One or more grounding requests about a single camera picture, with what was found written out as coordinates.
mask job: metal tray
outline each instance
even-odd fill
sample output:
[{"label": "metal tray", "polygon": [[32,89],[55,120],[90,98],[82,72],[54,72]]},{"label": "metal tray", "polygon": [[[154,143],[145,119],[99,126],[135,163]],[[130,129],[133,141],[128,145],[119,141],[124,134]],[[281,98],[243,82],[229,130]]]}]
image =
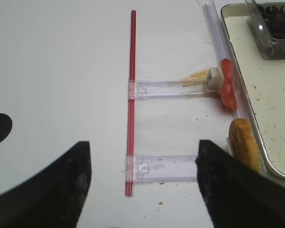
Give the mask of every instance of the metal tray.
[{"label": "metal tray", "polygon": [[240,86],[246,91],[245,101],[250,107],[264,163],[273,174],[285,178],[285,60],[261,57],[246,22],[248,14],[245,4],[230,4],[221,9],[223,27],[237,62]]}]

